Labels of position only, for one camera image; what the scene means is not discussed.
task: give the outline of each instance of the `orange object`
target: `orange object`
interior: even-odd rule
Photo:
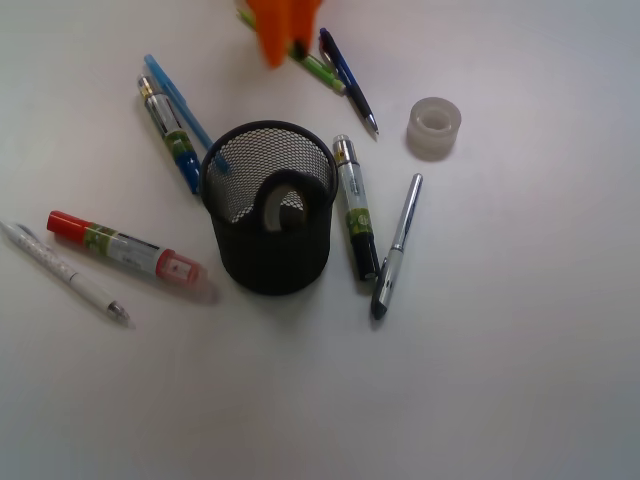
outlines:
[[[322,0],[248,0],[256,17],[256,32],[271,67],[279,66],[291,44],[306,56],[313,21]]]

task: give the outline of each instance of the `roll of tape inside cup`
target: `roll of tape inside cup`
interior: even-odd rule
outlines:
[[[444,158],[453,148],[462,123],[460,110],[443,98],[425,98],[411,109],[407,140],[414,153]]]
[[[294,170],[279,170],[265,179],[254,201],[261,228],[270,233],[302,228],[327,201],[316,178]]]

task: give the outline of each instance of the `white pen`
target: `white pen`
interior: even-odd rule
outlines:
[[[125,327],[135,328],[135,325],[129,318],[129,314],[122,308],[122,305],[113,299],[113,296],[60,260],[56,252],[38,240],[27,227],[20,224],[7,224],[0,221],[0,228],[12,242],[35,258],[56,277],[69,285],[82,298],[95,305],[99,310],[102,310],[113,320]]]
[[[404,202],[404,208],[402,209],[402,215],[400,215],[400,221],[398,222],[398,228],[396,230],[396,236],[393,239],[393,244],[391,245],[391,250],[389,250],[387,258],[384,259],[382,270],[380,271],[380,275],[378,275],[378,283],[376,283],[376,289],[373,293],[371,313],[376,320],[381,320],[389,309],[391,294],[393,293],[393,288],[395,287],[396,279],[402,266],[404,248],[407,245],[409,229],[411,228],[411,221],[413,220],[413,214],[416,210],[421,188],[422,175],[416,173],[413,176],[409,192],[407,193],[407,199]]]

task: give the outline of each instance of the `black pen tip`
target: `black pen tip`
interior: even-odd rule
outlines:
[[[309,55],[309,49],[300,40],[296,40],[295,42],[293,42],[291,53],[296,58],[296,60],[304,60],[306,56]]]
[[[382,320],[382,317],[387,313],[387,307],[378,301],[374,301],[371,304],[371,313],[376,320]]]

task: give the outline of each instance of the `ballpoint pen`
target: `ballpoint pen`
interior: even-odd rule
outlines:
[[[413,176],[409,192],[407,193],[407,199],[405,200],[404,208],[402,209],[402,215],[400,215],[400,221],[398,222],[398,228],[396,229],[396,235],[393,239],[391,250],[389,250],[389,255],[382,263],[382,271],[378,276],[378,283],[376,283],[376,288],[373,293],[371,313],[376,320],[382,319],[389,308],[391,295],[393,294],[398,273],[402,266],[404,249],[407,245],[409,229],[411,228],[411,222],[416,210],[416,204],[418,202],[418,197],[420,196],[421,188],[422,175],[416,173]]]
[[[0,229],[4,231],[12,242],[69,285],[72,290],[75,290],[85,300],[105,312],[118,323],[129,328],[135,328],[129,318],[129,314],[122,308],[122,305],[113,299],[113,296],[60,260],[56,252],[42,243],[27,227],[0,222]]]
[[[371,112],[371,107],[369,107],[367,100],[364,98],[364,94],[353,73],[351,73],[347,62],[340,53],[336,42],[326,28],[320,29],[320,49],[329,57],[329,60],[331,60],[336,72],[338,72],[340,80],[347,86],[347,95],[353,99],[353,103],[356,105],[362,117],[376,133],[380,133],[376,119]]]
[[[333,155],[338,166],[340,196],[346,207],[345,220],[358,274],[360,280],[370,280],[378,276],[380,267],[364,180],[353,142],[348,136],[338,135],[333,139]]]
[[[162,91],[171,99],[171,102],[178,109],[182,118],[184,118],[189,124],[191,130],[193,130],[193,133],[198,137],[202,146],[208,151],[213,146],[213,141],[209,135],[207,135],[207,132],[204,131],[204,128],[202,128],[202,125],[200,125],[200,122],[198,122],[193,113],[191,113],[191,110],[189,110],[185,98],[180,94],[180,91],[176,88],[167,74],[164,73],[164,70],[162,70],[160,65],[158,65],[158,62],[153,58],[153,55],[145,55],[144,61]],[[226,173],[229,170],[229,165],[221,155],[216,155],[214,160],[215,165],[220,169],[220,171]]]
[[[249,12],[245,12],[244,10],[238,9],[238,14],[240,18],[245,21],[247,25],[255,30],[256,21],[252,14]],[[300,65],[306,68],[312,75],[318,78],[321,82],[324,82],[328,87],[333,88],[337,93],[344,94],[346,90],[346,86],[339,78],[333,74],[331,69],[327,67],[324,63],[318,60],[313,55],[307,55],[304,58],[300,58],[296,55],[295,50],[291,48],[289,50],[289,56],[297,61]]]
[[[47,230],[98,255],[175,285],[196,291],[206,291],[210,286],[207,270],[199,263],[168,248],[138,240],[97,223],[54,210],[49,214]]]
[[[138,89],[144,99],[144,105],[153,118],[164,144],[173,157],[173,161],[180,169],[182,176],[187,181],[191,193],[198,193],[198,180],[200,178],[200,162],[193,149],[187,132],[173,114],[169,98],[158,87],[156,82],[148,75],[138,77]]]

